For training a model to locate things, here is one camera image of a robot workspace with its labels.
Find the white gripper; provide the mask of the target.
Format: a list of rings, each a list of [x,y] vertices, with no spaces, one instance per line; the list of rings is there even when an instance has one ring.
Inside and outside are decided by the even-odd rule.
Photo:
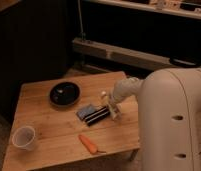
[[[117,104],[113,101],[112,96],[108,95],[108,108],[111,113],[111,118],[113,120],[118,119],[121,116],[120,108]]]

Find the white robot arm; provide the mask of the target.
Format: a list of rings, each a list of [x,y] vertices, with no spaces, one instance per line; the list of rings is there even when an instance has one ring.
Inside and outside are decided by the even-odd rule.
[[[201,113],[201,68],[167,68],[119,80],[112,106],[138,103],[142,171],[201,171],[195,115]]]

